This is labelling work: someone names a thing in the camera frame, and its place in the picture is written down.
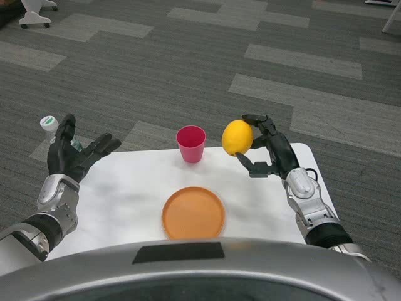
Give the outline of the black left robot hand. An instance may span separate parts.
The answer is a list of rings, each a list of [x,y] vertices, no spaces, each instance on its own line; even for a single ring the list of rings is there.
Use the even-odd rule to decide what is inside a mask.
[[[55,141],[49,148],[47,164],[49,174],[64,174],[81,182],[96,162],[117,150],[122,142],[112,134],[104,133],[83,150],[77,151],[71,145],[75,129],[75,116],[67,114],[58,126]]]

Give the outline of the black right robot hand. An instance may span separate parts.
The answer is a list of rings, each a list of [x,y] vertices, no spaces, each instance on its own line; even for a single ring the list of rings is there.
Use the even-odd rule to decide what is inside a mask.
[[[285,180],[290,171],[300,167],[288,139],[276,130],[276,125],[268,115],[244,114],[242,119],[261,132],[261,136],[253,140],[251,149],[265,147],[272,163],[271,165],[267,162],[252,163],[244,154],[237,152],[236,157],[248,170],[251,178],[264,178],[272,174]]]

